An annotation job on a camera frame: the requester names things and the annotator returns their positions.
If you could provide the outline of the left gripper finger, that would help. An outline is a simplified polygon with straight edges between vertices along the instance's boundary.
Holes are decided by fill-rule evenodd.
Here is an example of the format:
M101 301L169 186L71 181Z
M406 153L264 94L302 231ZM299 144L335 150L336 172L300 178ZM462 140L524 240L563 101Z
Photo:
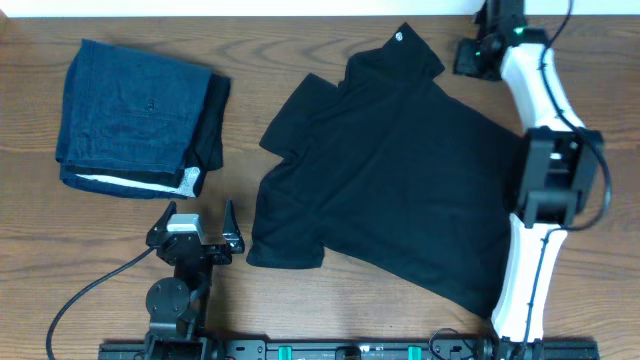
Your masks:
M227 200L225 204L222 236L231 253L243 253L245 251L245 242L237 223L231 200Z
M167 224L170 218L176 213L177 205L175 201L170 201L167 208L160 216L160 218L155 222L155 224L149 230L150 235L155 235L157 233L162 233L167 231Z

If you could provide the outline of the black t-shirt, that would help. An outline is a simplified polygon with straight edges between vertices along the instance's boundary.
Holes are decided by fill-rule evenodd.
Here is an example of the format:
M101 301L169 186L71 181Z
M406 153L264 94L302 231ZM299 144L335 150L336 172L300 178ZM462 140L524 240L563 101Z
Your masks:
M491 315L521 139L447 95L443 69L402 25L338 84L304 78L260 142L281 161L259 186L249 264L311 269L333 250Z

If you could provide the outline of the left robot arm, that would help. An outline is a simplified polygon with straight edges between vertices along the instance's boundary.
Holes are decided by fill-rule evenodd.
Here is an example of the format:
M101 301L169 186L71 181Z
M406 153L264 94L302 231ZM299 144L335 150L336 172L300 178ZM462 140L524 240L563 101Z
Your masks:
M150 315L144 360L221 360L224 343L205 329L212 269L229 265L234 254L245 251L233 203L225 204L223 241L206 244L197 214L179 214L171 202L149 230L146 245L174 269L157 281L146 295Z

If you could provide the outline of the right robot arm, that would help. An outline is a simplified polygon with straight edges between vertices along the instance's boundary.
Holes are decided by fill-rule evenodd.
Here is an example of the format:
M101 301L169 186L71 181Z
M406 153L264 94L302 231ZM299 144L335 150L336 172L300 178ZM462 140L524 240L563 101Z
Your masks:
M557 256L571 232L599 222L612 200L600 132L586 128L562 87L555 37L529 26L521 1L486 0L474 18L475 38L458 46L454 72L504 81L512 93L524 144L507 190L511 239L490 332L470 346L474 359L596 359L589 340L546 340L544 307ZM598 214L580 227L575 217L595 179L604 179Z

